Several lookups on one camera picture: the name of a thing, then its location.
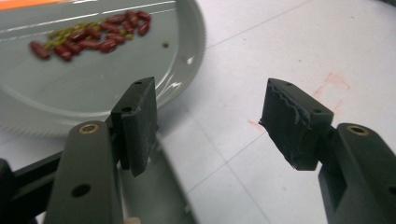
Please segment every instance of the kidney bean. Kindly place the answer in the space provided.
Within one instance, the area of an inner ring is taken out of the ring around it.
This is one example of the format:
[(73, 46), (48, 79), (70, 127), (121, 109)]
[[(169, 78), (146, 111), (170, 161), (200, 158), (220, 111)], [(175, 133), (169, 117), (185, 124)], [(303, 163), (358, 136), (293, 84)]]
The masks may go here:
[(100, 39), (101, 37), (100, 32), (93, 29), (93, 27), (87, 27), (87, 29), (85, 29), (85, 33), (87, 33), (87, 35), (91, 36), (93, 39)]
[(80, 40), (78, 41), (78, 45), (83, 49), (99, 49), (99, 41), (97, 40)]
[(125, 14), (113, 15), (106, 18), (106, 22), (113, 24), (121, 24), (125, 20), (126, 20)]
[(73, 54), (72, 52), (70, 52), (69, 49), (67, 49), (65, 46), (63, 45), (59, 45), (56, 46), (55, 48), (53, 48), (53, 51), (59, 56), (61, 57), (63, 60), (69, 62), (72, 60)]
[(144, 21), (139, 24), (139, 27), (137, 28), (137, 33), (139, 35), (145, 35), (149, 31), (149, 22)]
[(134, 33), (134, 27), (132, 27), (131, 23), (129, 21), (123, 21), (122, 22), (122, 27), (125, 29), (125, 31), (128, 34), (133, 34)]
[(44, 45), (38, 41), (31, 41), (30, 48), (32, 52), (40, 59), (48, 59), (50, 57), (50, 51), (44, 48)]
[(87, 37), (87, 36), (88, 36), (88, 34), (87, 34), (87, 32), (85, 32), (85, 30), (83, 30), (83, 31), (76, 31), (76, 32), (74, 32), (73, 34), (69, 35), (69, 36), (67, 37), (67, 39), (70, 40), (70, 41), (76, 42), (76, 41), (82, 40), (83, 38), (85, 38), (85, 37)]
[(132, 28), (136, 28), (137, 24), (139, 23), (139, 18), (132, 10), (125, 11), (126, 20), (131, 23)]
[(125, 37), (119, 34), (108, 34), (106, 35), (106, 39), (113, 39), (117, 44), (123, 44), (125, 42)]
[(82, 51), (82, 46), (76, 44), (75, 42), (71, 42), (70, 40), (64, 41), (62, 45), (69, 49), (73, 54), (79, 54)]
[(136, 16), (142, 21), (151, 21), (151, 16), (145, 11), (137, 11)]
[(114, 39), (107, 39), (99, 45), (99, 50), (103, 53), (109, 53), (114, 50), (117, 46), (117, 42)]
[(118, 26), (108, 23), (108, 22), (102, 22), (99, 24), (99, 26), (102, 30), (106, 30), (109, 33), (118, 34), (120, 32), (120, 29)]

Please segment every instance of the red stain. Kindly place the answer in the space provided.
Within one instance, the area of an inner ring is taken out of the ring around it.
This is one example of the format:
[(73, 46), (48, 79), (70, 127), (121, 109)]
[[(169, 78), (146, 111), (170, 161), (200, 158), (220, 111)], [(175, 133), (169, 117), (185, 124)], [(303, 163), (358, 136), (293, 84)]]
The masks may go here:
[(325, 87), (329, 85), (336, 85), (336, 86), (346, 86), (346, 88), (349, 90), (350, 85), (346, 82), (346, 80), (341, 77), (340, 75), (337, 75), (335, 73), (330, 73), (327, 75), (326, 79), (323, 81), (322, 85), (318, 87), (317, 90), (314, 91), (314, 97), (315, 98), (320, 98), (321, 94), (323, 93), (323, 90)]
[(340, 111), (341, 106), (343, 106), (343, 104), (344, 104), (344, 100), (340, 100), (338, 102), (338, 104), (335, 106), (335, 108), (333, 110), (334, 114), (338, 114), (338, 112)]
[(253, 121), (251, 119), (248, 119), (247, 123), (249, 123), (250, 125), (252, 125), (253, 127), (255, 127), (256, 129), (258, 129), (260, 131), (264, 131), (264, 128), (257, 121)]

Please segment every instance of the white tile floor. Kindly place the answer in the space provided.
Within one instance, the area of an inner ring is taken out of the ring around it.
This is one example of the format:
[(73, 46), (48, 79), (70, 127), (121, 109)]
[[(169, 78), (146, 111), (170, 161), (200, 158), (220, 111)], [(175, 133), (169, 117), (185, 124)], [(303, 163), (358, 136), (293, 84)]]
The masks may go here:
[[(266, 81), (296, 84), (334, 111), (334, 126), (371, 127), (396, 151), (396, 7), (376, 0), (197, 2), (207, 28), (202, 68), (159, 112), (192, 210), (202, 224), (327, 223), (318, 171), (294, 171), (257, 125)], [(63, 142), (2, 131), (0, 157), (18, 169)], [(26, 156), (26, 148), (36, 152)]]

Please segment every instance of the mounting hole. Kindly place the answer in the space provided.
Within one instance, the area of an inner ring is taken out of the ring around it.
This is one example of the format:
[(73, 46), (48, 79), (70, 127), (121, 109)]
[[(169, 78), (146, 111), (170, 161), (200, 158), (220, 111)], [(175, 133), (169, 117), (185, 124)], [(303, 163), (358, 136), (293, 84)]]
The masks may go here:
[(98, 131), (99, 125), (97, 124), (86, 124), (78, 129), (79, 133), (87, 134), (87, 133), (95, 133)]
[(167, 49), (167, 48), (169, 48), (169, 43), (168, 42), (163, 42), (163, 48), (165, 48), (165, 49)]
[(396, 187), (395, 186), (389, 187), (388, 190), (389, 190), (389, 193), (396, 195)]
[(79, 185), (79, 186), (75, 187), (72, 190), (72, 195), (75, 198), (79, 198), (79, 197), (82, 197), (82, 196), (86, 195), (88, 192), (90, 192), (90, 190), (91, 190), (91, 186), (90, 185), (82, 184), (82, 185)]
[(128, 112), (132, 111), (132, 108), (131, 107), (124, 107), (121, 111), (124, 112), (124, 113), (128, 113)]
[(367, 136), (369, 135), (369, 131), (367, 129), (356, 126), (356, 125), (349, 125), (346, 127), (350, 132), (360, 135), (360, 136)]

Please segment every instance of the brass screw hole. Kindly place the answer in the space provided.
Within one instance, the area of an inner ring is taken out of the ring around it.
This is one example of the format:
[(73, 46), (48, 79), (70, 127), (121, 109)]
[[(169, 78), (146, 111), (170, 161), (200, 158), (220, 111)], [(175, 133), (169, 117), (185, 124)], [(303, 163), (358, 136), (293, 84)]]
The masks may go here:
[(369, 135), (369, 131), (367, 129), (356, 126), (356, 125), (349, 125), (346, 127), (350, 132), (360, 135), (360, 136), (367, 136)]
[(78, 129), (79, 133), (87, 134), (87, 133), (95, 133), (99, 130), (99, 125), (97, 124), (86, 124)]

